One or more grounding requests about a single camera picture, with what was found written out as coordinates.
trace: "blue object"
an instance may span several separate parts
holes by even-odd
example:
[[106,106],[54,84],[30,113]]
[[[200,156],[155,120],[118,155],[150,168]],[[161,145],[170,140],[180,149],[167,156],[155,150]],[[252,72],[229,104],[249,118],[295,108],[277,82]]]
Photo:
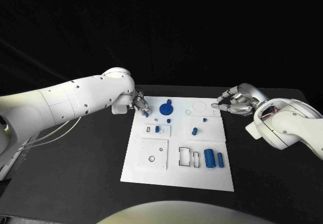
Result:
[[170,115],[173,113],[171,100],[167,99],[167,103],[160,106],[160,114]]
[[196,135],[196,134],[197,134],[197,128],[194,127],[191,131],[191,135]]
[[217,153],[217,159],[219,159],[219,167],[223,168],[222,153]]
[[204,164],[207,168],[215,168],[213,150],[204,149],[203,151]]

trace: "white platform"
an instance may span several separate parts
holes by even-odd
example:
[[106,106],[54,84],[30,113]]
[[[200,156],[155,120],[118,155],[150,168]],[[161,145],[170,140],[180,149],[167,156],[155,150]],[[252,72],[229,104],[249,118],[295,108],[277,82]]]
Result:
[[[151,115],[145,117],[141,116],[140,112],[134,114],[121,181],[233,191],[220,111],[210,108],[210,104],[216,102],[216,99],[174,97],[144,97],[144,99],[150,105]],[[160,114],[158,109],[167,99],[171,100],[173,113],[164,116]],[[151,132],[154,132],[155,125],[170,125],[170,137],[163,134],[145,134],[142,130],[147,129],[147,125],[151,125]],[[199,129],[194,136],[190,135],[191,126]],[[138,165],[138,162],[148,159],[142,158],[142,139],[167,140],[164,170],[142,168]],[[179,166],[180,147],[190,148],[189,167]],[[213,150],[216,168],[206,168],[204,166],[203,150],[207,148]],[[199,168],[193,167],[193,152],[199,152]],[[222,153],[223,168],[219,168],[217,153]]]

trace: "circular hole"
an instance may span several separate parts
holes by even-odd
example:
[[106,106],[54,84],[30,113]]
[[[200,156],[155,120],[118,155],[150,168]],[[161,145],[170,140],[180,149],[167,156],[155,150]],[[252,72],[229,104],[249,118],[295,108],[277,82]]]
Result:
[[154,161],[154,157],[153,157],[153,156],[148,157],[148,161],[150,161],[150,162]]

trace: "white base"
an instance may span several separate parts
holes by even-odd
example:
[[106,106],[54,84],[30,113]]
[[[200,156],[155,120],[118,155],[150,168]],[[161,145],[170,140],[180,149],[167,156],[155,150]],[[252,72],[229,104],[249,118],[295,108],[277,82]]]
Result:
[[[187,188],[213,189],[233,191],[229,158],[225,146],[223,126],[220,111],[210,108],[210,104],[216,102],[216,99],[210,98],[174,98],[174,97],[144,97],[148,102],[151,115],[148,117],[141,116],[141,112],[135,112],[132,120],[132,128],[128,142],[128,149],[124,160],[121,181],[135,182],[145,184],[168,185]],[[160,105],[171,100],[173,113],[167,116],[160,114]],[[190,125],[186,125],[186,117],[199,116],[200,121],[203,117],[209,117],[209,122],[200,123],[197,135],[203,132],[207,133],[207,128],[216,121],[216,133],[215,139],[187,140],[186,132],[190,129]],[[147,138],[142,136],[142,126],[145,124],[170,125],[171,134],[166,139],[168,141],[167,151],[167,169],[138,169],[135,162],[138,161],[140,141]],[[190,166],[179,166],[179,148],[190,148]],[[215,154],[216,168],[206,168],[203,150],[210,148]],[[199,168],[193,168],[193,152],[199,152]],[[222,153],[223,168],[219,168],[217,156]]]

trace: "robotic hand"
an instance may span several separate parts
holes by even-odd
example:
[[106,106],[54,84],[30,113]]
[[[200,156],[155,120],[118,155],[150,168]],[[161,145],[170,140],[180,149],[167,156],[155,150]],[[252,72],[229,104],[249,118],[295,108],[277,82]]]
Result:
[[[219,104],[232,96],[230,105]],[[301,141],[323,160],[323,115],[295,99],[271,99],[249,84],[230,88],[217,98],[212,108],[241,114],[253,114],[253,122],[245,127],[255,139],[264,137],[277,149]]]
[[128,109],[151,113],[129,71],[122,68],[0,97],[0,116],[7,123],[7,128],[0,128],[0,168],[36,133],[109,105],[112,114],[124,114]]

